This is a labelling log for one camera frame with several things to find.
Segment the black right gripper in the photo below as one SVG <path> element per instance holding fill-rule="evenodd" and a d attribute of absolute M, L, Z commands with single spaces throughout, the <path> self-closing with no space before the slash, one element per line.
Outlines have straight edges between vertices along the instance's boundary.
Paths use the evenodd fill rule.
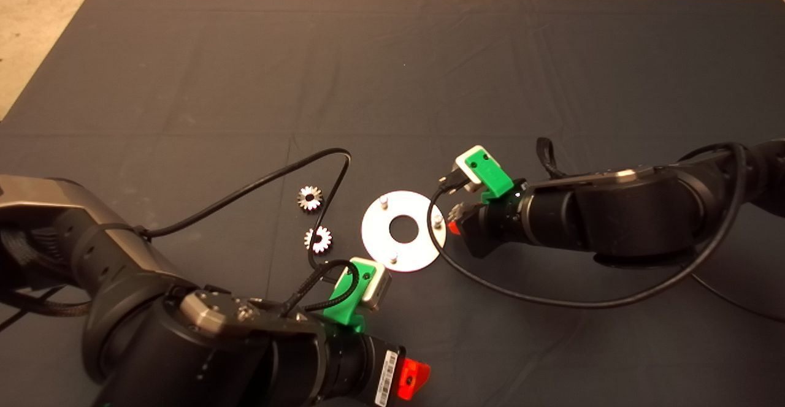
<path fill-rule="evenodd" d="M 474 258 L 485 258 L 508 243 L 527 244 L 521 220 L 521 194 L 508 194 L 488 203 L 462 202 L 453 207 L 449 231 L 459 236 Z"/>

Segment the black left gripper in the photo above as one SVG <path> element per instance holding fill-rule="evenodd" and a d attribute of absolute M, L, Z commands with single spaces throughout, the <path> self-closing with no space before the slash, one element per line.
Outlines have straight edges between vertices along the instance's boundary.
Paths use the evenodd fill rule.
<path fill-rule="evenodd" d="M 404 346 L 359 332 L 326 340 L 326 373 L 319 398 L 349 398 L 364 406 L 398 406 L 428 382 L 431 366 L 406 359 Z"/>

